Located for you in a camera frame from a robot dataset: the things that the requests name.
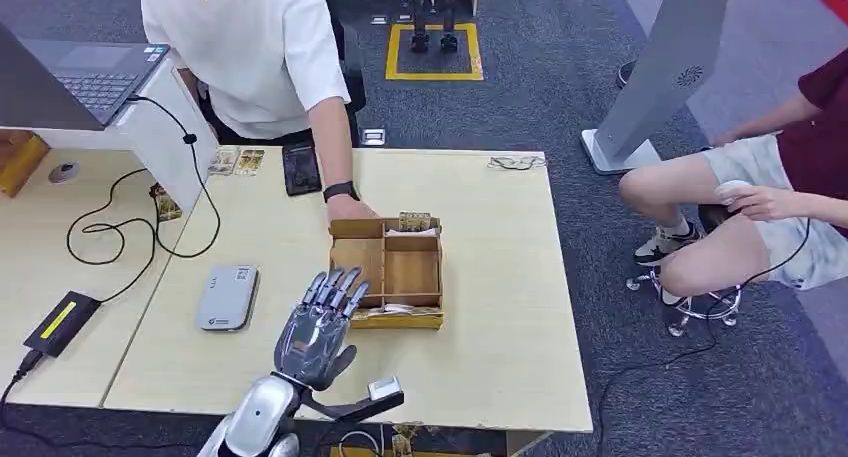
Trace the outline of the standing person's left hand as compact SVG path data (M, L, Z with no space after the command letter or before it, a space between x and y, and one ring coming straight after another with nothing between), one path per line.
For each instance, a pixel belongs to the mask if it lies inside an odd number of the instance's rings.
M327 201L327 215L330 222L378 218L378 214L369 205L347 194L335 195Z

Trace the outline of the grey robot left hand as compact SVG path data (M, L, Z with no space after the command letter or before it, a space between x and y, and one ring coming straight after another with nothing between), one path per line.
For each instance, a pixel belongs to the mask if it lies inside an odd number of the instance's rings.
M278 373L323 391L350 365L356 349L345 347L344 338L370 286L361 273L360 267L334 267L313 278L275 346Z

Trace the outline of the seated person's hand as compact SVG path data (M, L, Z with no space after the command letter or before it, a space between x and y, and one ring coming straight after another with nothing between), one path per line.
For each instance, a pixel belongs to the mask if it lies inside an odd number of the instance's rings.
M729 187L722 198L731 212L751 220L770 221L799 216L797 197L793 191L765 186Z

